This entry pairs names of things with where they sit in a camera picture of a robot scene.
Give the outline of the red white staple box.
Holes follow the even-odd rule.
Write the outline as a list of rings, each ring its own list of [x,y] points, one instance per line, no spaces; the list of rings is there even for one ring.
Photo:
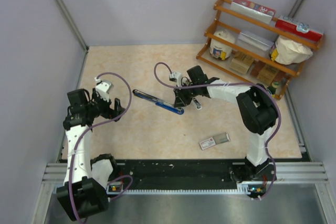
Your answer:
[[[230,141],[229,134],[224,132],[221,134],[214,135],[208,139],[199,142],[201,150],[206,150],[215,145],[223,144]]]

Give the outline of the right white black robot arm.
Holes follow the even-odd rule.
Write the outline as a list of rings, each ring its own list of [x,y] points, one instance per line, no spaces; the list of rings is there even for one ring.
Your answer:
[[[186,107],[199,95],[237,105],[250,139],[244,167],[232,168],[230,175],[236,182],[258,179],[270,162],[267,145],[279,116],[272,98],[260,84],[228,83],[217,77],[208,78],[200,66],[190,68],[187,73],[188,77],[180,72],[170,73],[169,80],[176,84],[174,106]]]

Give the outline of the blue metal stapler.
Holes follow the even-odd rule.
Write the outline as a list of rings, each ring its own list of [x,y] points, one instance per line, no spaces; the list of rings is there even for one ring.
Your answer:
[[[144,92],[142,92],[140,90],[137,90],[137,89],[134,89],[132,91],[132,93],[136,97],[141,98],[141,99],[145,99],[147,101],[150,101],[150,102],[154,103],[155,105],[157,105],[157,106],[159,106],[163,109],[166,109],[170,112],[173,112],[173,113],[178,114],[178,115],[184,114],[184,109],[183,108],[176,108],[176,107],[174,107],[173,104],[171,104],[171,103],[169,103],[165,100],[162,100],[162,99],[157,98],[155,96],[152,96],[150,94],[144,93]]]

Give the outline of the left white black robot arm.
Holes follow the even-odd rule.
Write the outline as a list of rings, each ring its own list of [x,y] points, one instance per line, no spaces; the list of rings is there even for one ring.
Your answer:
[[[111,101],[109,90],[93,88],[92,98],[86,89],[68,92],[68,114],[63,122],[68,141],[67,171],[57,199],[72,221],[87,219],[108,208],[108,180],[114,180],[119,168],[111,154],[90,158],[90,140],[94,120],[114,119],[124,108],[120,100]]]

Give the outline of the small white stapler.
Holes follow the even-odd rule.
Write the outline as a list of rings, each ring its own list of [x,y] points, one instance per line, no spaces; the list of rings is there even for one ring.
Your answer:
[[[202,109],[202,105],[198,102],[198,100],[196,98],[192,99],[192,104],[195,106],[195,108],[197,110],[201,110]]]

